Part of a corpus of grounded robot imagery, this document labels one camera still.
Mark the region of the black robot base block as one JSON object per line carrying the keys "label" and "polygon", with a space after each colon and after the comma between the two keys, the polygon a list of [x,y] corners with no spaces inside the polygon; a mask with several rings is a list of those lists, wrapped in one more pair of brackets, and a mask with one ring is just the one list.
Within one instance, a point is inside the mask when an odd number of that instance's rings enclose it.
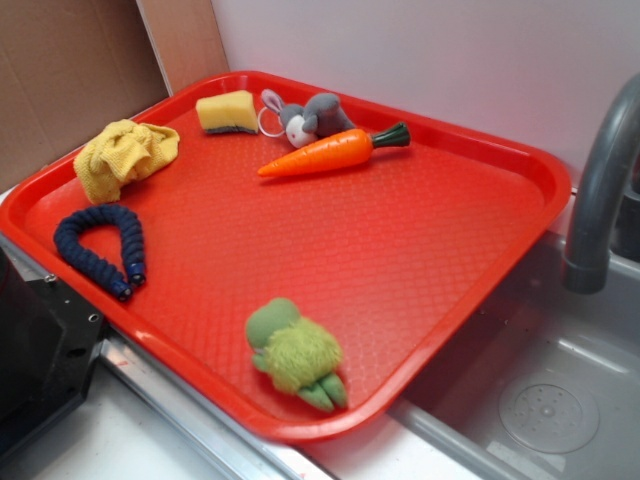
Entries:
{"label": "black robot base block", "polygon": [[26,280],[1,254],[1,460],[81,405],[104,316],[62,280]]}

